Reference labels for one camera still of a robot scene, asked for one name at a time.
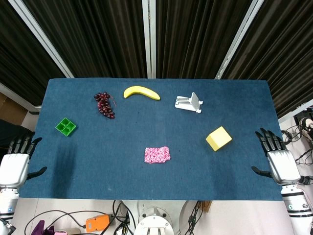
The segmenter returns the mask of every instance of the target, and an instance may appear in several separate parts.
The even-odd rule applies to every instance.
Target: orange device
[[[108,214],[99,215],[86,220],[87,233],[104,230],[110,223]]]

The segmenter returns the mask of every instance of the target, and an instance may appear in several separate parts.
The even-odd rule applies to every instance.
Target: pink object
[[[170,150],[167,146],[162,148],[146,148],[145,150],[145,163],[164,163],[170,159]]]

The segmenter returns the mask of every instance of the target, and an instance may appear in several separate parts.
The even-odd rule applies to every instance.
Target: yellow cube
[[[205,140],[209,143],[209,145],[213,148],[214,151],[217,151],[225,144],[230,142],[231,137],[221,126],[215,131],[213,131],[210,135],[208,135],[208,137]]]

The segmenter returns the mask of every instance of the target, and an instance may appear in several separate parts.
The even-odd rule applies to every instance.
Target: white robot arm
[[[26,180],[37,177],[46,170],[43,167],[38,172],[28,174],[29,161],[41,139],[37,138],[31,143],[31,136],[26,136],[22,146],[22,137],[16,142],[12,140],[8,153],[3,157],[0,165],[0,235],[11,235],[16,229],[10,221],[19,198],[18,189]]]
[[[313,214],[304,192],[297,188],[300,174],[293,155],[283,141],[271,131],[261,128],[263,135],[256,132],[267,157],[270,172],[261,171],[255,166],[252,170],[261,176],[273,178],[282,186],[281,195],[291,219],[295,235],[313,235]]]

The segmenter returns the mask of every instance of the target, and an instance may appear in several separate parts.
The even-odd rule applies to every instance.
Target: dark curtain
[[[278,117],[313,99],[313,1],[266,0],[223,79],[266,80]]]
[[[157,0],[157,78],[214,78],[251,0]]]
[[[24,0],[75,77],[147,77],[141,0]]]
[[[6,0],[0,1],[0,82],[41,105],[50,78],[64,77]]]

